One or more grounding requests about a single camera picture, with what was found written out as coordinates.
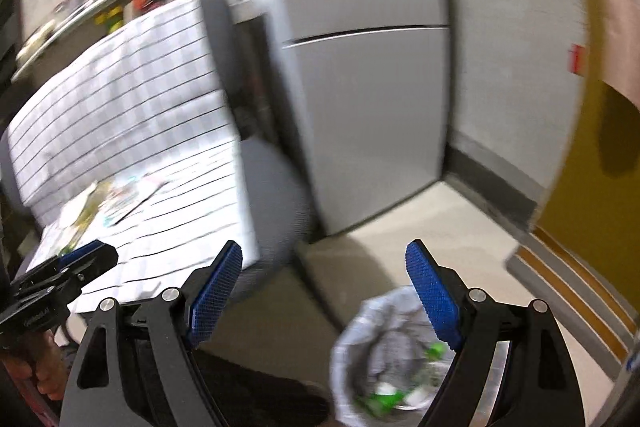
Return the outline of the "person's left hand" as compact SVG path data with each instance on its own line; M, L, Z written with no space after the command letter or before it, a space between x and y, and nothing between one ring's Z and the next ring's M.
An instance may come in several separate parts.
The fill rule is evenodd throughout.
M68 381L68 368L63 351L54 340L51 331L28 337L36 349L30 361L8 352L1 353L1 362L9 375L19 381L35 380L38 391L52 401L62 401Z

